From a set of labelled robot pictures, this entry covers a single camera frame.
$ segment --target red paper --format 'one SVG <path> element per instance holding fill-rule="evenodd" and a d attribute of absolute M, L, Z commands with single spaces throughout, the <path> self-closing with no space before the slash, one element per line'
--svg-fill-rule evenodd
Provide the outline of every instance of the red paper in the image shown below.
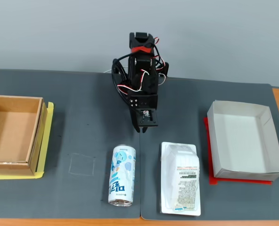
<path fill-rule="evenodd" d="M 209 123 L 207 117 L 204 118 L 205 129 L 207 133 L 207 146 L 208 146 L 208 155 L 209 155 L 209 183 L 210 185 L 217 185 L 218 181 L 233 181 L 233 182 L 244 182 L 244 183 L 256 183 L 271 185 L 271 181 L 267 180 L 241 180 L 241 179 L 229 179 L 229 178 L 215 178 L 213 172 L 213 161 L 212 161 L 212 151 L 211 151 L 211 141 L 209 133 Z"/>

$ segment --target yellow mat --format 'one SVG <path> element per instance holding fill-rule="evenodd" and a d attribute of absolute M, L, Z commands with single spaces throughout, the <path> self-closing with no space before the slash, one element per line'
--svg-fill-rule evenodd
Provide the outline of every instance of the yellow mat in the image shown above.
<path fill-rule="evenodd" d="M 46 153 L 47 153 L 47 146 L 49 144 L 49 133 L 50 133 L 50 127 L 51 127 L 51 120 L 53 118 L 53 113 L 54 113 L 54 104 L 52 102 L 49 102 L 49 105 L 47 107 L 47 117 L 46 117 L 45 126 L 44 126 L 42 144 L 41 144 L 41 149 L 40 149 L 40 156 L 39 156 L 39 160 L 38 160 L 38 167 L 37 167 L 37 171 L 35 172 L 35 175 L 33 175 L 33 176 L 0 175 L 0 180 L 38 179 L 43 176 Z"/>

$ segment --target white plastic container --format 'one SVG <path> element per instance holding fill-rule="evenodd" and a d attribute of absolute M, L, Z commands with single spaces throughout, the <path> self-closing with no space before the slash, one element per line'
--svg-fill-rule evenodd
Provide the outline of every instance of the white plastic container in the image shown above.
<path fill-rule="evenodd" d="M 135 176 L 135 149 L 118 145 L 113 150 L 109 179 L 108 202 L 115 206 L 133 203 Z"/>
<path fill-rule="evenodd" d="M 195 145 L 163 142 L 161 152 L 161 213 L 200 216 Z"/>

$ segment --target wooden table edge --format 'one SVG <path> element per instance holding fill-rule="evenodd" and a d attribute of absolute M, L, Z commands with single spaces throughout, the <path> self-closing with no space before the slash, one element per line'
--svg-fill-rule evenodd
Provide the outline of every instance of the wooden table edge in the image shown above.
<path fill-rule="evenodd" d="M 279 89 L 273 88 L 278 109 L 279 109 Z M 91 225 L 179 225 L 179 226 L 242 226 L 242 225 L 254 225 L 254 226 L 279 226 L 279 220 L 254 220 L 254 221 L 156 221 L 156 220 L 144 220 L 142 217 L 138 219 L 11 219 L 11 218 L 0 218 L 0 226 L 19 225 L 19 226 L 91 226 Z"/>

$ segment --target white box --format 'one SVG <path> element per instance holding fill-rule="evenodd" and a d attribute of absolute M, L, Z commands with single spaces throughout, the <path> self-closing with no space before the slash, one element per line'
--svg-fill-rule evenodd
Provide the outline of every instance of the white box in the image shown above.
<path fill-rule="evenodd" d="M 214 177 L 279 177 L 279 143 L 269 107 L 214 101 L 207 117 Z"/>

